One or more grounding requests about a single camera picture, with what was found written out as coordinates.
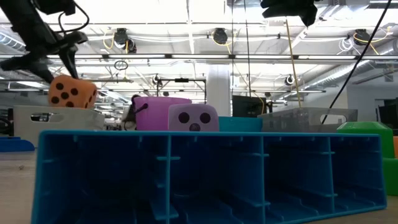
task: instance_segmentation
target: purple bin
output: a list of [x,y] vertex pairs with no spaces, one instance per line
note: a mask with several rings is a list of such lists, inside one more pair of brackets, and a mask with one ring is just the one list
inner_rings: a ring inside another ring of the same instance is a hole
[[169,108],[169,131],[219,131],[216,109],[209,105],[180,104]]
[[148,105],[148,108],[143,109],[136,115],[138,131],[167,131],[169,107],[179,103],[192,103],[189,99],[154,96],[137,97],[134,102],[137,110],[144,104]]

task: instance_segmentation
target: wooden table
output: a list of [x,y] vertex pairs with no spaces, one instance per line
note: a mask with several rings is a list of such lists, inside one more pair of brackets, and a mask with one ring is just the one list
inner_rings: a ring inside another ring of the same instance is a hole
[[[32,210],[35,154],[0,155],[0,223],[29,224]],[[312,222],[316,224],[397,224],[398,197],[385,210]]]

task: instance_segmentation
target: orange object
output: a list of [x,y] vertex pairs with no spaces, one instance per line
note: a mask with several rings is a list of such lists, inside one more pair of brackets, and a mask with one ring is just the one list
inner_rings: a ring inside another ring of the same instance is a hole
[[398,136],[394,136],[394,152],[396,154],[396,158],[398,159]]
[[52,106],[92,108],[96,97],[96,85],[67,75],[55,77],[50,85],[49,103]]

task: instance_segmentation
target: white bin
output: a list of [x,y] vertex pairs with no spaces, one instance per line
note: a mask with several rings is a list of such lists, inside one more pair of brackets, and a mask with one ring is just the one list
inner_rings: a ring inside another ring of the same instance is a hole
[[[32,121],[36,113],[52,113],[48,122]],[[92,110],[48,106],[15,106],[14,135],[30,141],[35,147],[39,134],[49,129],[102,130],[105,116]]]

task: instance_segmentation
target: white pillar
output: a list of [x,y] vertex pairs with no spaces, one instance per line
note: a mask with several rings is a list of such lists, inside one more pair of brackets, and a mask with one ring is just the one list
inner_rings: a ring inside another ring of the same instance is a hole
[[218,116],[231,116],[229,65],[210,65],[207,76],[207,103]]

